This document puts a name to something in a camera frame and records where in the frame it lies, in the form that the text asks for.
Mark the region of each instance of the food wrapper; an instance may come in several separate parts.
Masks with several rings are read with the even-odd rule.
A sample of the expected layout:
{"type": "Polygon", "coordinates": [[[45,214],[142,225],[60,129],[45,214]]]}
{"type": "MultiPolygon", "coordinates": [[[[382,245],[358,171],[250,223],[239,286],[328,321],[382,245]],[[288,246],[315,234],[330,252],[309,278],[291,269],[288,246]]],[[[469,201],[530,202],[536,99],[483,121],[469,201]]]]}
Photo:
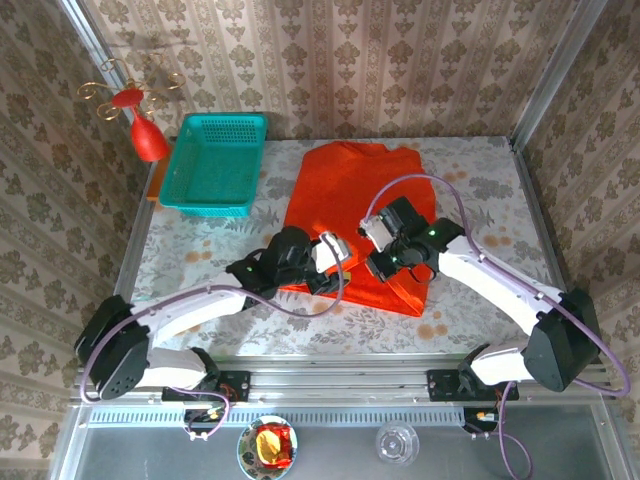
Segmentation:
{"type": "Polygon", "coordinates": [[[291,428],[271,423],[258,427],[256,436],[258,459],[265,468],[282,469],[292,463],[291,428]]]}

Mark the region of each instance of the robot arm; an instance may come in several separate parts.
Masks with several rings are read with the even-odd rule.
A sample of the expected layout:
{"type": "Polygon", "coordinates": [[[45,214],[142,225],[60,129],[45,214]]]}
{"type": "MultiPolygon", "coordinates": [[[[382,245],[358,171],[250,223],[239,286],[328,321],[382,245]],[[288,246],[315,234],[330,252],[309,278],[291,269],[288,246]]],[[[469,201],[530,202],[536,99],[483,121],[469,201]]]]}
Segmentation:
{"type": "Polygon", "coordinates": [[[475,290],[509,315],[529,336],[528,342],[484,345],[465,359],[460,383],[478,391],[507,381],[536,380],[553,391],[563,391],[599,354],[598,347],[540,295],[500,275],[487,259],[508,274],[535,287],[577,316],[596,335],[598,322],[591,298],[581,290],[564,293],[543,285],[486,252],[478,256],[464,230],[441,218],[429,225],[405,197],[360,224],[375,250],[367,259],[371,273],[385,282],[404,268],[426,265],[475,290]]]}
{"type": "Polygon", "coordinates": [[[190,389],[206,381],[207,388],[215,389],[220,372],[204,350],[159,345],[208,320],[253,307],[257,301],[252,297],[271,299],[285,285],[306,284],[312,294],[338,290],[338,274],[326,272],[335,266],[334,253],[343,262],[350,252],[334,235],[321,237],[322,242],[311,241],[303,230],[285,227],[266,249],[232,263],[213,281],[135,306],[119,295],[106,299],[75,344],[83,364],[107,332],[134,315],[136,320],[121,327],[91,368],[100,398],[116,398],[136,386],[190,389]]]}

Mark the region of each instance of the floral tablecloth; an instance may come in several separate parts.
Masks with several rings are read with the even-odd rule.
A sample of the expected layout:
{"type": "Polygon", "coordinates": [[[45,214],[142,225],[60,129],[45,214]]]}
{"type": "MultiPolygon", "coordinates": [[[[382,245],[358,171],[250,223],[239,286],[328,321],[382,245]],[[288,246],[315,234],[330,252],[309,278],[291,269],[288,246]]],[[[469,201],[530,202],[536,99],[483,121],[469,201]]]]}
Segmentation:
{"type": "MultiPolygon", "coordinates": [[[[462,194],[475,238],[525,273],[549,282],[536,230],[504,137],[366,140],[418,150],[427,173],[462,194]]],[[[232,261],[266,246],[283,225],[303,155],[326,141],[267,142],[256,200],[248,218],[196,218],[156,206],[137,275],[134,301],[215,277],[232,261]]],[[[453,198],[436,187],[438,216],[459,221],[453,198]]],[[[319,312],[329,301],[282,292],[288,309],[319,312]]],[[[292,318],[255,307],[212,319],[171,339],[168,348],[199,346],[214,355],[466,353],[486,341],[522,335],[475,292],[440,275],[421,318],[344,303],[334,315],[292,318]]]]}

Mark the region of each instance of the wall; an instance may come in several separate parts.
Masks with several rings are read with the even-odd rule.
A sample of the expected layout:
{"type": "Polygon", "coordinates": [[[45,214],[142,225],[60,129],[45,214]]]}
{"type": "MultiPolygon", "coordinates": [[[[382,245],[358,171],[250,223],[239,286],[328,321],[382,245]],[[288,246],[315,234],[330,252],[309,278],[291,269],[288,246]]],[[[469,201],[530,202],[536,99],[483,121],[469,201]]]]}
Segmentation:
{"type": "Polygon", "coordinates": [[[187,75],[155,117],[166,133],[188,112],[265,111],[277,139],[509,135],[577,4],[83,2],[137,77],[146,51],[187,75]]]}
{"type": "Polygon", "coordinates": [[[632,375],[640,451],[640,1],[609,0],[525,153],[568,276],[632,375]]]}
{"type": "Polygon", "coordinates": [[[53,1],[0,1],[0,479],[45,478],[82,324],[113,289],[146,178],[53,1]]]}

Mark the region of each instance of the green basket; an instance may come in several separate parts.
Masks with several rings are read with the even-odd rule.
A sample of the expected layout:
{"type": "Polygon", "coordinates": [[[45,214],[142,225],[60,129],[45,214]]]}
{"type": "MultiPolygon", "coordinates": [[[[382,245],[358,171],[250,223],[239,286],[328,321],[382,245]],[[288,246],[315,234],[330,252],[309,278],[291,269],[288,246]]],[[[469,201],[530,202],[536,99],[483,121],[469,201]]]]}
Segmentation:
{"type": "Polygon", "coordinates": [[[249,216],[267,124],[261,114],[187,116],[160,190],[160,204],[198,217],[249,216]]]}

